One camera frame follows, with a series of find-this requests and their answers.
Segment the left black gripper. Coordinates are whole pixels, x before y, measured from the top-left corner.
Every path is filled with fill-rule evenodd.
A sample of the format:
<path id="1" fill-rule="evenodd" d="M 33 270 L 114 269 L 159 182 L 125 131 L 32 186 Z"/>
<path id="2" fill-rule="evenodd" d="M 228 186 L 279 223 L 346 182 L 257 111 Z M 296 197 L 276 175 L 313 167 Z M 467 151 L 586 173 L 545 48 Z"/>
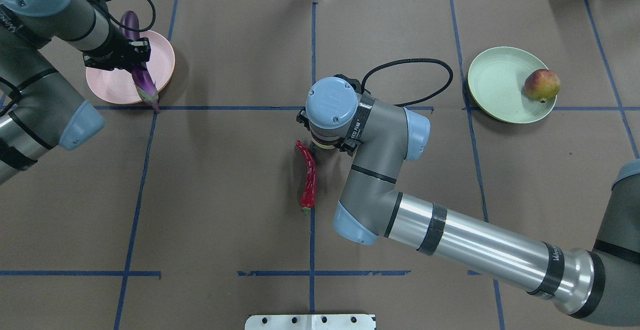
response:
<path id="1" fill-rule="evenodd" d="M 146 68 L 145 64 L 150 60 L 151 44 L 148 38 L 126 40 L 116 50 L 102 56 L 83 54 L 84 65 L 98 70 L 126 70 Z"/>

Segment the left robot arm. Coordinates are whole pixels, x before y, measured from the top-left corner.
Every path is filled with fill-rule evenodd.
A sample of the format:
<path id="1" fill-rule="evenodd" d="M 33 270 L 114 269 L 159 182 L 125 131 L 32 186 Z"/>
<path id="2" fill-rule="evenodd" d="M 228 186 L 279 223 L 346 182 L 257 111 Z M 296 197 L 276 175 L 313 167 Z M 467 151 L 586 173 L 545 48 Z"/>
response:
<path id="1" fill-rule="evenodd" d="M 1 0 L 1 182 L 27 171 L 56 146 L 73 150 L 105 120 L 41 54 L 53 38 L 80 51 L 84 65 L 132 71 L 151 56 L 147 38 L 126 37 L 109 0 Z"/>

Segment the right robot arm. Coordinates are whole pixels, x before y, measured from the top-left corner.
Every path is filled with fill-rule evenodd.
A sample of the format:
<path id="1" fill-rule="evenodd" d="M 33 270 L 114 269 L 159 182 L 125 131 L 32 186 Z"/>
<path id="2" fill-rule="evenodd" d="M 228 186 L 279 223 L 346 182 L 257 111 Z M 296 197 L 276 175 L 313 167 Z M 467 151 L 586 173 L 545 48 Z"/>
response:
<path id="1" fill-rule="evenodd" d="M 550 300 L 575 319 L 639 325 L 637 159 L 622 166 L 611 187 L 592 250 L 563 251 L 396 191 L 403 162 L 423 153 L 430 122 L 373 98 L 356 81 L 319 80 L 297 120 L 318 144 L 355 153 L 333 219 L 346 239 L 363 245 L 393 239 Z"/>

